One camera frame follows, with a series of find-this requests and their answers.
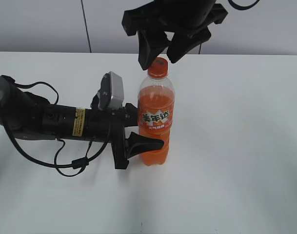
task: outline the bottle cap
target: bottle cap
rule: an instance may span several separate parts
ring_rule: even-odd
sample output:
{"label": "bottle cap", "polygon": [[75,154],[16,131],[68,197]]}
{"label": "bottle cap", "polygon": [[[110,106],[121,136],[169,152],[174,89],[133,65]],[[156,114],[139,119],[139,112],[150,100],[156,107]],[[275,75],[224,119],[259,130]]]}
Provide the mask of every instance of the bottle cap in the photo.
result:
{"label": "bottle cap", "polygon": [[157,57],[148,68],[148,75],[155,79],[162,79],[168,75],[168,61]]}

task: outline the orange liquid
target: orange liquid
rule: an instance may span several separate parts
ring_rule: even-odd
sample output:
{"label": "orange liquid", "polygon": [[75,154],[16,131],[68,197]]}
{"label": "orange liquid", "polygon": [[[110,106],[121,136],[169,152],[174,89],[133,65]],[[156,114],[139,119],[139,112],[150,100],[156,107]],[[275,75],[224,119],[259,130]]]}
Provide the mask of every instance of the orange liquid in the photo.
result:
{"label": "orange liquid", "polygon": [[[143,88],[139,93],[139,106],[144,110],[163,110],[172,107],[173,114],[174,93],[172,90],[162,86],[148,86]],[[161,139],[164,146],[161,150],[154,150],[140,155],[142,161],[147,166],[152,164],[163,164],[166,161],[169,151],[170,127],[172,124],[172,116],[170,126],[167,128],[149,130],[146,126],[142,126],[139,121],[139,134],[149,138]]]}

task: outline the bottle label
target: bottle label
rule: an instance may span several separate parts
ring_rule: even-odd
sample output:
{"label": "bottle label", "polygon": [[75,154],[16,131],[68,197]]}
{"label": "bottle label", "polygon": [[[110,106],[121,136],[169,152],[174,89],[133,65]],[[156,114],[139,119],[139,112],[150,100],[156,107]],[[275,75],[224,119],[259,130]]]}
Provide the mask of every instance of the bottle label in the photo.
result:
{"label": "bottle label", "polygon": [[165,130],[172,125],[174,102],[162,109],[150,109],[138,104],[139,126],[147,130]]}

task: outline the white wall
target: white wall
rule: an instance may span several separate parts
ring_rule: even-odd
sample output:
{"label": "white wall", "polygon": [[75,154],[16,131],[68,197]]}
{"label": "white wall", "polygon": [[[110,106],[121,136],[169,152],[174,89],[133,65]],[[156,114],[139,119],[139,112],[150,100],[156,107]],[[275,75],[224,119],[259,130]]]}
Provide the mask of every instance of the white wall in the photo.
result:
{"label": "white wall", "polygon": [[[249,5],[254,0],[236,0]],[[150,0],[83,0],[92,52],[136,53],[137,37],[127,37],[124,10]],[[262,0],[237,11],[217,0],[229,15],[211,25],[204,54],[297,55],[297,0]],[[80,0],[0,0],[0,51],[88,52]]]}

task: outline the white table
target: white table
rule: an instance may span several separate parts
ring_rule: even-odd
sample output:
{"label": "white table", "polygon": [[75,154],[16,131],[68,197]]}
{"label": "white table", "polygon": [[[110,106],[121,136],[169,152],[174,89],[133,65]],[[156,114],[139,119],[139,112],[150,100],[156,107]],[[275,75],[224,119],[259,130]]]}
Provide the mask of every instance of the white table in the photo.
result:
{"label": "white table", "polygon": [[[137,55],[0,53],[0,75],[46,81],[63,105],[88,108],[108,71],[136,104],[146,76]],[[297,234],[297,56],[187,55],[170,79],[175,119],[162,166],[135,157],[115,170],[107,146],[65,178],[24,159],[0,126],[0,234]],[[32,92],[55,100],[45,86]],[[60,147],[19,143],[47,162]],[[67,141],[60,163],[86,147]]]}

